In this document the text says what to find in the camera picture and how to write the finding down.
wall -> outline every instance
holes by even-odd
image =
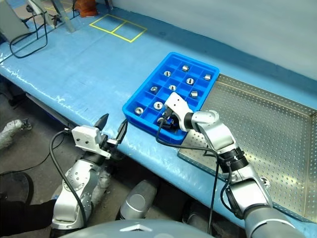
[[[317,0],[112,0],[317,80]]]

black pants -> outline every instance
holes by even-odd
[[[0,237],[39,230],[52,223],[56,200],[39,205],[23,202],[0,202]]]

blue plastic tray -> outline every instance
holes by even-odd
[[[189,67],[187,72],[182,70],[184,65]],[[166,71],[171,72],[171,76],[165,76],[164,72]],[[206,74],[211,75],[210,80],[204,79]],[[178,53],[169,53],[123,106],[123,113],[130,123],[155,136],[159,128],[157,120],[162,116],[165,108],[156,110],[154,103],[165,103],[173,92],[169,89],[170,85],[176,86],[175,92],[188,103],[191,110],[198,111],[202,107],[218,75],[219,69],[215,66]],[[187,84],[187,78],[194,79],[194,84]],[[158,88],[156,93],[150,90],[153,86]],[[190,97],[192,91],[198,92],[197,98]],[[137,107],[141,107],[144,110],[141,115],[135,113]],[[186,132],[181,130],[168,131],[162,129],[160,132],[161,139],[175,144],[181,144],[185,136]]]

metal sheet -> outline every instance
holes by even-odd
[[[317,221],[316,110],[220,75],[202,111],[216,110],[247,159],[271,184],[275,207],[302,221]],[[184,145],[206,146],[190,131]],[[179,156],[214,174],[215,159],[201,151]]]

perforated metal tray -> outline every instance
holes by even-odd
[[[270,181],[274,206],[317,222],[317,110],[219,75],[203,111],[216,110],[258,174]],[[183,145],[206,146],[190,131]],[[184,150],[179,157],[214,175],[215,159]]]

